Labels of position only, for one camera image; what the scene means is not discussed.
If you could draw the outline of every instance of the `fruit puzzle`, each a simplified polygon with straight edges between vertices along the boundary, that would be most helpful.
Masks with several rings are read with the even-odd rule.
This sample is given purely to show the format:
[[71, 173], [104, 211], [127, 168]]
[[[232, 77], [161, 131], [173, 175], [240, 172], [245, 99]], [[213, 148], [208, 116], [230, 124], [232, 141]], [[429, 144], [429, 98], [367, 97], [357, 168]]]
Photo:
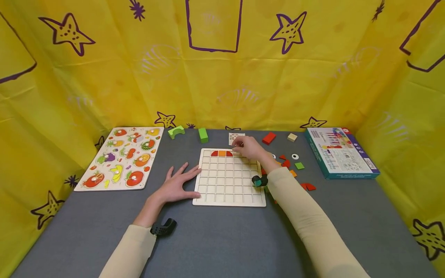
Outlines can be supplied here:
[[143, 189], [163, 131], [163, 127], [112, 129], [74, 191]]

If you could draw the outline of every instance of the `beige cube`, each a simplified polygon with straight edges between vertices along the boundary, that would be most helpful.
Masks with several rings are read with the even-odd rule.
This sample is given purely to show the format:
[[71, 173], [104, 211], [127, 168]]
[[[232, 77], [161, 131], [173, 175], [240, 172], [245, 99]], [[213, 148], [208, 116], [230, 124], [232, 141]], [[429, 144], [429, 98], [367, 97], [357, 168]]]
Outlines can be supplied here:
[[297, 140], [297, 137], [298, 137], [298, 136], [296, 136], [295, 134], [290, 133], [290, 134], [288, 135], [287, 139], [288, 139], [289, 141], [295, 142], [295, 140]]

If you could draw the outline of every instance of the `left hand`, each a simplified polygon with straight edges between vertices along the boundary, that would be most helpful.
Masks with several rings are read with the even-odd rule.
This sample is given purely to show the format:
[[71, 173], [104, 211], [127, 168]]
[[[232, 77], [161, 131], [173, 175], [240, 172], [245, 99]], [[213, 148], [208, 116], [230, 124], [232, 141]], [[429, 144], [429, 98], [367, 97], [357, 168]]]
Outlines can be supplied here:
[[184, 170], [187, 168], [188, 164], [189, 163], [186, 162], [184, 165], [182, 165], [174, 175], [172, 175], [174, 169], [173, 166], [168, 170], [164, 184], [154, 193], [163, 203], [201, 197], [199, 192], [185, 191], [182, 188], [184, 182], [191, 180], [201, 172], [199, 165], [196, 165], [188, 172], [184, 173]]

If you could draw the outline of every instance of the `purple rectangle drawing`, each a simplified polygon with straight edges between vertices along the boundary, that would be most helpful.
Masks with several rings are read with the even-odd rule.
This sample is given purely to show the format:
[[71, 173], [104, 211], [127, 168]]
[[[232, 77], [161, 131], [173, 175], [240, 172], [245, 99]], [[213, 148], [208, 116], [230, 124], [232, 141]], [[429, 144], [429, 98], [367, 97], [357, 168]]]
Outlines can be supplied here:
[[[207, 2], [208, 0], [202, 2], [203, 5], [208, 4]], [[220, 51], [220, 52], [231, 52], [231, 53], [236, 53], [238, 51], [238, 43], [239, 43], [239, 35], [241, 33], [241, 14], [242, 14], [242, 10], [243, 10], [243, 0], [239, 0], [239, 12], [237, 12], [237, 17], [238, 17], [238, 26], [237, 26], [237, 33], [236, 33], [236, 44], [234, 48], [229, 48], [229, 47], [215, 47], [215, 46], [208, 46], [206, 47], [205, 45], [199, 45], [199, 43], [197, 43], [195, 40], [195, 42], [193, 42], [193, 37], [192, 37], [192, 27], [194, 28], [194, 34], [196, 34], [199, 26], [192, 26], [192, 23], [190, 21], [190, 0], [186, 0], [186, 16], [187, 16], [187, 31], [188, 31], [188, 37], [189, 37], [189, 46], [192, 49], [195, 50], [199, 50], [199, 51], [209, 51], [209, 52], [215, 52], [215, 51]], [[211, 25], [214, 24], [219, 25], [220, 20], [212, 15], [212, 14], [201, 14], [201, 16], [207, 16], [207, 20], [209, 20], [210, 24], [209, 26], [205, 26], [208, 30], [208, 28], [211, 28]]]
[[[411, 32], [407, 35], [407, 37], [405, 38], [405, 40], [403, 41], [402, 45], [399, 47], [399, 49], [405, 53], [406, 55], [410, 56], [411, 55], [411, 51], [409, 51], [406, 48], [406, 44], [409, 42], [409, 40], [411, 39], [412, 36], [414, 36], [417, 31], [419, 31], [419, 28], [422, 24], [422, 22], [430, 15], [430, 13], [433, 11], [433, 9], [436, 7], [437, 4], [439, 4], [441, 0], [435, 0], [433, 2], [433, 4], [428, 8], [428, 10], [425, 12], [425, 14], [422, 16], [422, 18], [420, 18], [419, 22], [416, 24], [416, 26], [414, 26], [414, 28], [411, 30]], [[421, 72], [425, 72], [428, 73], [430, 72], [433, 68], [435, 68], [438, 64], [440, 64], [440, 62], [442, 62], [445, 59], [445, 54], [442, 55], [441, 57], [439, 57], [437, 59], [437, 61], [435, 61], [431, 66], [429, 66], [428, 68], [421, 68], [418, 66], [413, 65], [409, 60], [406, 61], [406, 63], [408, 64], [408, 66], [410, 68], [419, 70]]]
[[10, 23], [6, 20], [6, 18], [3, 16], [3, 14], [1, 12], [0, 12], [0, 20], [4, 20], [5, 24], [11, 29], [13, 36], [15, 36], [17, 38], [17, 40], [20, 42], [21, 46], [23, 46], [22, 49], [14, 49], [13, 54], [17, 54], [19, 51], [23, 51], [23, 54], [25, 52], [28, 54], [28, 56], [26, 57], [26, 59], [28, 59], [28, 61], [26, 64], [22, 65], [23, 66], [22, 68], [20, 68], [20, 69], [9, 68], [9, 70], [11, 72], [8, 72], [8, 69], [6, 70], [6, 72], [8, 72], [8, 73], [2, 72], [2, 74], [0, 75], [0, 84], [2, 84], [4, 82], [15, 80], [15, 79], [19, 78], [20, 76], [32, 71], [37, 66], [37, 62], [34, 59], [34, 57], [32, 56], [32, 54], [26, 48], [26, 45], [24, 44], [22, 39], [19, 37], [16, 30], [10, 25]]

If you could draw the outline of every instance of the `wooden puzzle board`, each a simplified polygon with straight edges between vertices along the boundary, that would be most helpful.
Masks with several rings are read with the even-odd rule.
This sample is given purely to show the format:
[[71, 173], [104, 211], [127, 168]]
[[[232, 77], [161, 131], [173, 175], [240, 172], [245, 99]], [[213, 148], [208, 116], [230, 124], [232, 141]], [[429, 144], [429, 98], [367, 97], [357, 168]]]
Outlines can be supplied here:
[[252, 184], [252, 177], [259, 176], [257, 161], [231, 149], [202, 149], [199, 167], [195, 191], [201, 198], [193, 205], [266, 206], [264, 189]]
[[163, 127], [112, 129], [74, 191], [143, 189], [163, 131]]

